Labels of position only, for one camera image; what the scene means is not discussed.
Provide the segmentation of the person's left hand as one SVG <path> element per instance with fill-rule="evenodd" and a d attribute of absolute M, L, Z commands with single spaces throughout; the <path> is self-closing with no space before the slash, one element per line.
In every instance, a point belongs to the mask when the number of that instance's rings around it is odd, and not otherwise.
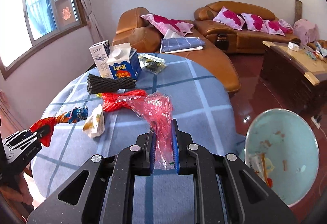
<path fill-rule="evenodd" d="M 24 178 L 24 172 L 16 176 L 16 183 L 18 184 L 18 190 L 2 185 L 1 194 L 9 200 L 31 205 L 33 202 L 33 197 L 29 192 L 28 184 Z"/>

